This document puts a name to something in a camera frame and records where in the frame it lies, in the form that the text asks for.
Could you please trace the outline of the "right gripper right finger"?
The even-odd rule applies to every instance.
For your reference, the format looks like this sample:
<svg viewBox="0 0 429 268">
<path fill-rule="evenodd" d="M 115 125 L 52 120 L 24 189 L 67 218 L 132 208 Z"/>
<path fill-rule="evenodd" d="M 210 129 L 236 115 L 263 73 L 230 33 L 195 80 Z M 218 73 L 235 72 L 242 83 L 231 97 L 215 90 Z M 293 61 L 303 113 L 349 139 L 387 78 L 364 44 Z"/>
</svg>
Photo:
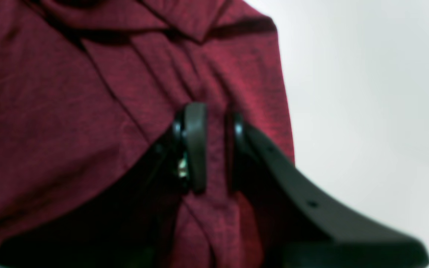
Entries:
<svg viewBox="0 0 429 268">
<path fill-rule="evenodd" d="M 418 239 L 319 189 L 239 113 L 226 120 L 232 190 L 252 206 L 263 268 L 425 268 Z"/>
</svg>

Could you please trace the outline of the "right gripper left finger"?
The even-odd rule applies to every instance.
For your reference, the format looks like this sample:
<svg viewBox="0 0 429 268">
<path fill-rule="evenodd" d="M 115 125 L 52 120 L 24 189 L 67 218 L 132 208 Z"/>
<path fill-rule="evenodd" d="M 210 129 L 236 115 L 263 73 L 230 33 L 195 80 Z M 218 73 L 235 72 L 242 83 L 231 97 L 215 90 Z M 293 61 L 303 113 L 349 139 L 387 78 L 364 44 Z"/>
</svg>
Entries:
<svg viewBox="0 0 429 268">
<path fill-rule="evenodd" d="M 184 195 L 207 186 L 207 105 L 187 104 L 99 196 L 5 241 L 0 268 L 161 268 Z"/>
</svg>

